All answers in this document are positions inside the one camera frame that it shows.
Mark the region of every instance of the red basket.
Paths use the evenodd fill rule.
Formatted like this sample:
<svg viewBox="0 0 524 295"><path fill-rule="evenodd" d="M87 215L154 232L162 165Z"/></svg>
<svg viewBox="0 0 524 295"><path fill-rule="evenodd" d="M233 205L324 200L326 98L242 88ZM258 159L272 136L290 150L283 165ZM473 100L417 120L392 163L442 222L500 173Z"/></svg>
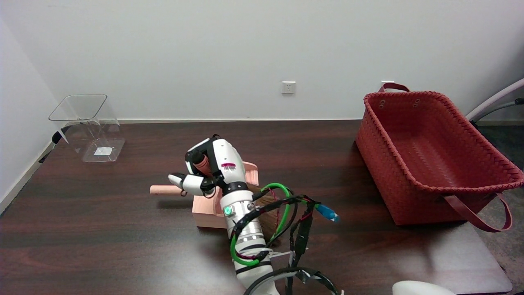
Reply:
<svg viewBox="0 0 524 295"><path fill-rule="evenodd" d="M468 220L485 231L509 229L511 213L498 193L523 185L522 171L445 95L385 87L407 92L366 95L356 143L395 224ZM502 229L476 215L495 196L506 210Z"/></svg>

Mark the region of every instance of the blue connector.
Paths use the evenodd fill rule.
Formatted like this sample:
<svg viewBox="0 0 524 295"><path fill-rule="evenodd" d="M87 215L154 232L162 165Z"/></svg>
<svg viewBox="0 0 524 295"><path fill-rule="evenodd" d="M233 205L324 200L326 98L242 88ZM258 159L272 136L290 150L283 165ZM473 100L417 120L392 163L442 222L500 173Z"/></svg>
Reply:
<svg viewBox="0 0 524 295"><path fill-rule="evenodd" d="M316 208L316 210L322 214L322 216L324 216L325 218L333 221L333 222L339 222L340 218L339 218L339 215L337 213L335 213L335 211L329 209L329 207L327 206L324 206L322 204L318 205L318 207Z"/></svg>

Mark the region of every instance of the dark wood tabletop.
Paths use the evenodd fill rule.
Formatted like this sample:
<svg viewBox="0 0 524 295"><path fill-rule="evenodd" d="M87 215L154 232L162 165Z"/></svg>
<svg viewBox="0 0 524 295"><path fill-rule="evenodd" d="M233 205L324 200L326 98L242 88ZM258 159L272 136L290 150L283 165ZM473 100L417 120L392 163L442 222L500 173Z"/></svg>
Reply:
<svg viewBox="0 0 524 295"><path fill-rule="evenodd" d="M470 224L397 227L354 144L358 121L123 125L113 163L83 163L64 142L0 218L1 294L242 294L223 229L197 228L190 197L149 186L184 172L185 151L213 133L281 182L334 209L315 214L300 261L346 294L390 295L401 280L456 293L511 284ZM287 235L278 248L289 245ZM274 268L286 258L275 258ZM296 294L328 294L297 282ZM282 290L282 283L277 284Z"/></svg>

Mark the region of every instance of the wall socket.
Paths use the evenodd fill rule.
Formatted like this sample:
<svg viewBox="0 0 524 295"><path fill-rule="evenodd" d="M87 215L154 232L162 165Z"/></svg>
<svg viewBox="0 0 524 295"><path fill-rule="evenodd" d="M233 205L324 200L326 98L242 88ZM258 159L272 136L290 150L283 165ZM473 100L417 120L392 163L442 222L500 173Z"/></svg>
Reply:
<svg viewBox="0 0 524 295"><path fill-rule="evenodd" d="M282 81L282 94L294 94L296 90L296 81Z"/></svg>

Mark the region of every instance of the clear acrylic container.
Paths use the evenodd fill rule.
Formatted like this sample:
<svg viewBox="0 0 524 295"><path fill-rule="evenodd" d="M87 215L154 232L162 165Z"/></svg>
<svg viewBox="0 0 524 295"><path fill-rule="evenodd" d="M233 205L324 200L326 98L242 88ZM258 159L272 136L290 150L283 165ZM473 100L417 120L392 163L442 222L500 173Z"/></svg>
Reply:
<svg viewBox="0 0 524 295"><path fill-rule="evenodd" d="M67 96L49 115L49 120L57 125L63 139L84 162L115 161L124 146L125 139L107 95Z"/></svg>

